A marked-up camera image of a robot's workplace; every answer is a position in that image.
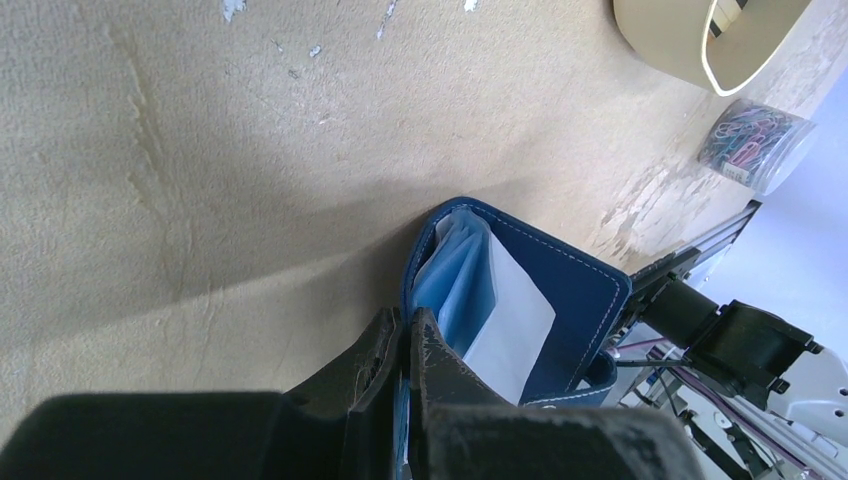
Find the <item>beige oval plastic tray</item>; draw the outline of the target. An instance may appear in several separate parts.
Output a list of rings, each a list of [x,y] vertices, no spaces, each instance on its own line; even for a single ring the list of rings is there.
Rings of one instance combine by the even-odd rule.
[[[772,60],[808,1],[748,1],[718,38],[709,25],[716,1],[612,3],[616,26],[648,66],[720,97],[737,94]]]

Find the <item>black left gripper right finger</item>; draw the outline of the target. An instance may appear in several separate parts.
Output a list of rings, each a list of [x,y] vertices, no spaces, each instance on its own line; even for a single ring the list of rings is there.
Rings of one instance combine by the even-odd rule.
[[[510,404],[412,317],[409,464],[415,479],[700,479],[688,437],[648,409]]]

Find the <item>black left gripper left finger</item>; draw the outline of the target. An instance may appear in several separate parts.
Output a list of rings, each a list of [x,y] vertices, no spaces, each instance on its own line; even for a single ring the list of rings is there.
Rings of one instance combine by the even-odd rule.
[[[1,451],[5,479],[389,479],[403,327],[379,311],[286,392],[50,398]]]

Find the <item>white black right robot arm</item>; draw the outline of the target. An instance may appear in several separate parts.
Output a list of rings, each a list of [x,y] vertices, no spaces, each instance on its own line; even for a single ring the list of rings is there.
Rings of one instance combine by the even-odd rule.
[[[635,296],[606,309],[621,318],[558,310],[552,357],[538,382],[522,386],[519,404],[599,404],[623,363],[612,357],[616,339],[588,332],[643,323],[657,338],[640,343],[645,359],[625,365],[656,383],[711,468],[730,479],[784,478],[790,469],[846,477],[836,446],[847,441],[847,368],[810,334],[739,301],[717,305],[671,273],[642,273]]]

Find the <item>navy blue leather card holder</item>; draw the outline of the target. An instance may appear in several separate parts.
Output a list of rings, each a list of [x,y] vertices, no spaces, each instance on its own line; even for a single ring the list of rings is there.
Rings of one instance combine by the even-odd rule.
[[[621,271],[480,200],[425,221],[406,266],[406,324],[429,309],[447,347],[507,402],[597,407],[617,373],[603,342],[631,294]]]

